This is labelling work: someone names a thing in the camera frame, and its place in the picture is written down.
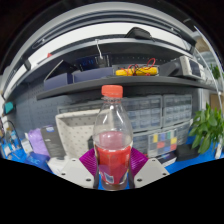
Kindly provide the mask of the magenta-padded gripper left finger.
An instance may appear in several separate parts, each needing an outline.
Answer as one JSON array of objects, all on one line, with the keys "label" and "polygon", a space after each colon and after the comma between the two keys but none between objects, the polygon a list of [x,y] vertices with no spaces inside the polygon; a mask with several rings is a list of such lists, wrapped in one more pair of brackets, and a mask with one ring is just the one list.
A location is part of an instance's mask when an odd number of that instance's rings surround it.
[{"label": "magenta-padded gripper left finger", "polygon": [[94,150],[89,150],[79,159],[70,159],[62,169],[60,177],[84,188],[97,188],[99,173]]}]

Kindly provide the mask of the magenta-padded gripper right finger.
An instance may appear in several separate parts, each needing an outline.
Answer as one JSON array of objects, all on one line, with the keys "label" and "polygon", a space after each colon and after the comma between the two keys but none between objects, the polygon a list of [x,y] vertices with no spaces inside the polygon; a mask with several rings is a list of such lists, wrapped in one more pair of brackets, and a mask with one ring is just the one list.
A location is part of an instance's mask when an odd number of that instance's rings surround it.
[{"label": "magenta-padded gripper right finger", "polygon": [[168,175],[156,158],[148,159],[137,149],[132,149],[128,173],[130,189],[141,188]]}]

